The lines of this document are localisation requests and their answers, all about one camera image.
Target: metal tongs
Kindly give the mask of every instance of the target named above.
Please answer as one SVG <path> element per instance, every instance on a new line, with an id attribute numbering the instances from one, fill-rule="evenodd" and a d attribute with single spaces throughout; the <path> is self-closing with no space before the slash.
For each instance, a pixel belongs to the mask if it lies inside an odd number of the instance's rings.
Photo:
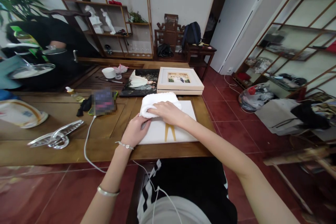
<path id="1" fill-rule="evenodd" d="M 48 147 L 50 148 L 63 149 L 68 146 L 70 141 L 67 135 L 77 129 L 80 125 L 82 125 L 83 122 L 83 120 L 78 120 L 68 125 L 65 125 L 55 132 L 51 132 L 46 135 L 40 136 L 39 138 L 36 138 L 27 145 L 30 148 L 48 145 Z"/>

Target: silver bangle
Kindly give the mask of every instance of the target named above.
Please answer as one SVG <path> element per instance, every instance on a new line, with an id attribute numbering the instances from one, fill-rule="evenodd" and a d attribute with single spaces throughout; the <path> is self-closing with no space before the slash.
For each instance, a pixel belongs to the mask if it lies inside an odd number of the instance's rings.
<path id="1" fill-rule="evenodd" d="M 122 145 L 122 146 L 124 146 L 124 147 L 126 147 L 126 149 L 131 149 L 131 150 L 134 150 L 134 148 L 133 147 L 131 147 L 130 145 L 126 145 L 126 144 L 124 144 L 124 143 L 122 143 L 122 142 L 115 142 L 115 144 L 120 144 L 120 145 Z"/>
<path id="2" fill-rule="evenodd" d="M 116 193 L 113 193 L 113 192 L 106 192 L 106 191 L 104 191 L 100 186 L 98 186 L 97 191 L 98 191 L 100 194 L 102 194 L 102 195 L 104 195 L 104 196 L 109 196 L 109 197 L 115 197 L 115 196 L 117 196 L 117 195 L 120 193 L 120 190 L 118 190 Z"/>

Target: glass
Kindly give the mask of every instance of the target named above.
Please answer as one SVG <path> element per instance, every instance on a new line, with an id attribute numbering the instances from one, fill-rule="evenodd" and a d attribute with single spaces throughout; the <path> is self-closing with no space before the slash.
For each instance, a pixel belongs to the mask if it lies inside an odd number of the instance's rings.
<path id="1" fill-rule="evenodd" d="M 116 73 L 115 74 L 115 79 L 121 79 L 121 78 L 122 78 L 121 73 Z"/>

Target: backpack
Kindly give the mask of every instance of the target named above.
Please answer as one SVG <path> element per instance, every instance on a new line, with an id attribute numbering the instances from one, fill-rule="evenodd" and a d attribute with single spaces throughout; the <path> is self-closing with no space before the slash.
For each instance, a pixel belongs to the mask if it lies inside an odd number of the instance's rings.
<path id="1" fill-rule="evenodd" d="M 185 44 L 196 44 L 199 45 L 201 42 L 201 29 L 197 22 L 188 24 L 185 27 L 183 39 L 182 39 L 182 49 L 185 48 Z"/>
<path id="2" fill-rule="evenodd" d="M 174 53 L 172 52 L 172 49 L 170 48 L 169 44 L 162 44 L 159 45 L 159 47 L 157 48 L 157 55 L 159 57 L 173 57 Z"/>

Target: black shorts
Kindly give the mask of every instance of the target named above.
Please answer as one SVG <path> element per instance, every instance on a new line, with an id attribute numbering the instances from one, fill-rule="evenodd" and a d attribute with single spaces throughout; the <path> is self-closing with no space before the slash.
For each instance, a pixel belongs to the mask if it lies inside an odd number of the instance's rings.
<path id="1" fill-rule="evenodd" d="M 169 196 L 190 200 L 212 224 L 237 223 L 237 210 L 228 198 L 223 165 L 215 157 L 161 159 L 155 164 L 150 177 L 155 189 L 160 186 Z M 157 198 L 165 196 L 159 191 Z M 140 197 L 138 219 L 155 198 L 156 192 L 148 181 Z"/>

